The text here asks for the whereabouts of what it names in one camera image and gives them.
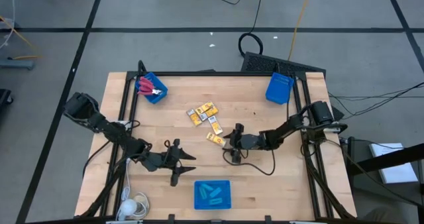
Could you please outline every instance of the yellow cable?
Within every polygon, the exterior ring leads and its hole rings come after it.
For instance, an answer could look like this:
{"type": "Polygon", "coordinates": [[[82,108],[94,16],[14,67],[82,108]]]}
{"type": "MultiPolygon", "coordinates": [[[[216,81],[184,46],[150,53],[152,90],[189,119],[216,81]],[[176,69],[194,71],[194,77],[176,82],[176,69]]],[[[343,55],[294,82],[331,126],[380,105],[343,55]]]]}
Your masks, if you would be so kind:
{"type": "Polygon", "coordinates": [[[30,59],[30,58],[39,58],[38,56],[17,56],[16,58],[13,58],[14,60],[20,60],[20,59],[30,59]]]}
{"type": "MultiPolygon", "coordinates": [[[[33,50],[36,49],[34,45],[32,45],[24,36],[22,36],[20,33],[18,33],[12,25],[10,25],[2,16],[0,16],[0,19],[16,34],[21,38],[23,41],[25,41],[33,50]]],[[[18,56],[14,59],[27,59],[27,58],[39,58],[40,56],[18,56]]]]}
{"type": "Polygon", "coordinates": [[[293,38],[291,39],[290,53],[289,53],[289,58],[287,59],[288,61],[290,61],[290,57],[292,55],[291,53],[293,52],[294,44],[295,44],[295,41],[296,41],[297,28],[300,25],[300,20],[302,20],[303,12],[305,11],[305,8],[306,8],[306,5],[307,5],[308,2],[309,2],[309,0],[305,0],[303,2],[302,10],[300,11],[299,18],[297,19],[296,27],[294,28],[294,32],[293,32],[293,38]]]}

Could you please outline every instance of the blue box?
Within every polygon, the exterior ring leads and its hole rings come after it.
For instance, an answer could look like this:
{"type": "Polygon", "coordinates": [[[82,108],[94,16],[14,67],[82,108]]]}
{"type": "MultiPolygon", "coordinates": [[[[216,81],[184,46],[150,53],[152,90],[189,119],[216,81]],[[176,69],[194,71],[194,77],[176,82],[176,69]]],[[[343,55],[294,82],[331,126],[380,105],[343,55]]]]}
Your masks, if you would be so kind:
{"type": "Polygon", "coordinates": [[[294,80],[274,72],[266,90],[266,99],[283,105],[290,98],[294,80]]]}
{"type": "Polygon", "coordinates": [[[194,209],[216,210],[231,208],[231,186],[228,180],[194,182],[194,209]]]}
{"type": "MultiPolygon", "coordinates": [[[[148,79],[149,81],[151,81],[154,85],[154,87],[156,89],[159,89],[162,91],[162,93],[160,95],[145,95],[145,98],[153,103],[156,104],[158,103],[162,98],[164,98],[166,96],[166,94],[168,94],[168,88],[159,80],[158,77],[156,77],[152,72],[147,73],[144,78],[148,79]]],[[[138,83],[139,81],[136,81],[135,83],[135,88],[137,88],[137,90],[140,89],[140,84],[138,83]]]]}

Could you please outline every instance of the gray floor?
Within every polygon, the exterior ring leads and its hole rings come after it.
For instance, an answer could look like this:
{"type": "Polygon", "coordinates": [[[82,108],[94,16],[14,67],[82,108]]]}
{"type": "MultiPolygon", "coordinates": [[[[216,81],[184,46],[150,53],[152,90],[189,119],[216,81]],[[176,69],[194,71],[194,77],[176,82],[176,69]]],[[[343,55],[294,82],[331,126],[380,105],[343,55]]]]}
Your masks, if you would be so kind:
{"type": "MultiPolygon", "coordinates": [[[[258,27],[293,27],[303,0],[262,0],[258,27]]],[[[397,0],[410,27],[424,27],[422,0],[397,0]]],[[[72,28],[85,26],[94,0],[16,0],[22,27],[72,28]]],[[[172,28],[250,27],[258,0],[231,6],[220,0],[101,0],[93,27],[172,28]]],[[[0,15],[11,16],[11,0],[0,0],[0,15]]],[[[401,28],[390,0],[310,0],[301,27],[401,28]]],[[[256,33],[264,54],[286,59],[292,33],[256,33]]],[[[42,57],[33,71],[0,70],[0,87],[13,91],[15,102],[0,125],[0,222],[12,223],[22,204],[38,156],[74,59],[80,33],[23,34],[42,57]]],[[[101,101],[109,72],[135,70],[142,59],[148,70],[239,71],[238,32],[91,33],[72,86],[101,101]]],[[[424,46],[424,34],[414,34],[424,46]]],[[[256,52],[252,40],[245,50],[256,52]]],[[[32,55],[17,36],[0,50],[0,58],[32,55]]],[[[423,81],[404,33],[299,33],[292,60],[327,69],[327,85],[335,95],[374,95],[411,87],[423,81]]],[[[423,90],[412,91],[424,95],[423,90]]],[[[375,103],[346,103],[359,110],[375,103]]],[[[344,136],[376,142],[422,142],[424,99],[397,99],[346,122],[344,136]]],[[[27,221],[70,218],[81,185],[92,134],[62,119],[27,221]]],[[[359,216],[379,205],[401,210],[417,222],[415,208],[355,192],[359,216]]]]}

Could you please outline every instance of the wooden table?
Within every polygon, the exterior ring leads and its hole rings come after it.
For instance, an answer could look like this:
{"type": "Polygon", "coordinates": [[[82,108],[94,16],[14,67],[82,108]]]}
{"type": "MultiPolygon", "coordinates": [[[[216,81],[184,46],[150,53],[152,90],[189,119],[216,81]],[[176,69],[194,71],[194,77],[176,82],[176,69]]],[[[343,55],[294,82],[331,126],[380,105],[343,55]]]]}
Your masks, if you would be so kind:
{"type": "MultiPolygon", "coordinates": [[[[126,73],[109,74],[100,112],[110,121],[117,120],[125,76],[126,73]]],[[[181,175],[178,185],[171,187],[170,170],[148,172],[141,164],[131,163],[131,196],[143,192],[151,203],[146,219],[167,219],[170,213],[175,214],[176,219],[264,220],[265,215],[271,215],[273,221],[314,219],[305,161],[300,154],[299,132],[290,135],[275,150],[275,173],[265,176],[250,166],[228,165],[222,159],[223,151],[205,139],[207,133],[212,132],[209,122],[194,127],[186,114],[188,109],[212,101],[219,109],[216,116],[224,130],[223,134],[229,134],[235,123],[242,123],[246,134],[275,129],[286,120],[286,105],[265,99],[270,77],[164,76],[160,79],[168,87],[168,95],[156,105],[139,97],[135,119],[140,121],[141,126],[135,128],[132,135],[151,142],[154,152],[165,151],[163,144],[167,139],[171,142],[175,138],[181,139],[180,146],[197,158],[183,160],[183,164],[197,168],[181,175]],[[193,183],[196,180],[216,179],[231,181],[233,208],[219,211],[194,210],[193,183]]],[[[312,102],[323,100],[329,103],[322,73],[308,73],[307,83],[312,102]]],[[[301,84],[298,84],[304,102],[301,84]]],[[[291,94],[293,102],[290,102],[289,109],[292,115],[295,113],[295,103],[293,92],[291,94]]],[[[327,138],[338,142],[337,135],[329,134],[327,138]]],[[[102,134],[94,135],[90,154],[105,141],[102,134]]],[[[110,146],[87,167],[76,214],[83,213],[105,185],[111,149],[110,146]]],[[[340,148],[325,143],[321,145],[321,151],[330,189],[346,210],[356,215],[340,148]]],[[[246,161],[256,164],[265,172],[272,169],[270,152],[251,151],[246,161]]],[[[322,193],[318,186],[317,192],[321,215],[325,216],[322,193]]],[[[111,192],[108,214],[112,213],[115,194],[115,191],[111,192]]]]}

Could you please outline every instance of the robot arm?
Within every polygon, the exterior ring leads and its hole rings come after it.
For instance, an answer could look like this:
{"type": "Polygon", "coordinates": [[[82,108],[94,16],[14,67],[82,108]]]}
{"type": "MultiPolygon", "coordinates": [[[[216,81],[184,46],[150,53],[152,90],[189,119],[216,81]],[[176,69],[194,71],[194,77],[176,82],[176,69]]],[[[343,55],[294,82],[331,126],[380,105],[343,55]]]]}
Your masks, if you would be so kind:
{"type": "Polygon", "coordinates": [[[259,135],[243,135],[244,126],[237,123],[231,134],[224,136],[224,138],[230,139],[233,162],[239,164],[240,150],[275,150],[280,147],[286,137],[296,131],[305,129],[308,137],[315,141],[325,138],[325,129],[332,129],[340,133],[346,128],[347,125],[334,122],[326,102],[317,101],[289,117],[277,129],[260,131],[259,135]],[[307,111],[311,114],[309,118],[305,116],[307,111]]]}
{"type": "Polygon", "coordinates": [[[99,112],[96,100],[87,94],[75,93],[65,104],[63,114],[94,133],[103,133],[106,139],[122,148],[124,157],[129,157],[134,162],[141,162],[149,172],[156,171],[158,168],[171,169],[171,186],[177,185],[180,174],[195,169],[195,167],[177,166],[180,159],[196,159],[185,153],[182,148],[178,148],[179,139],[175,139],[173,145],[166,145],[168,148],[166,152],[150,152],[152,144],[130,136],[123,124],[108,122],[99,112]]]}

